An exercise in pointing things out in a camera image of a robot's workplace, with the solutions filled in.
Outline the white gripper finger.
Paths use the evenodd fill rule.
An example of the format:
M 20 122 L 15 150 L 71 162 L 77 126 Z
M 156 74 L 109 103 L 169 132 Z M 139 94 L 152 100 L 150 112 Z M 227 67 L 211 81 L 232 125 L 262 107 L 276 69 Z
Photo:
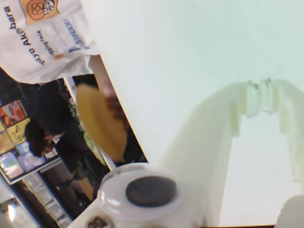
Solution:
M 158 160 L 112 168 L 71 227 L 217 226 L 232 139 L 257 94 L 251 82 L 238 82 L 200 103 Z
M 286 136 L 292 176 L 304 181 L 304 92 L 286 80 L 261 80 L 260 108 L 275 113 L 279 129 Z

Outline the person's hand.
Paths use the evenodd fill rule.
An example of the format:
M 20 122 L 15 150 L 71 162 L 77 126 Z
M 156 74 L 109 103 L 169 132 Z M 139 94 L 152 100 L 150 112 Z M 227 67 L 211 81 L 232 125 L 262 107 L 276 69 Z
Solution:
M 126 130 L 130 128 L 129 122 L 117 98 L 115 91 L 110 87 L 104 87 L 102 90 L 107 102 L 108 109 L 113 113 L 112 116 L 116 120 L 120 120 Z

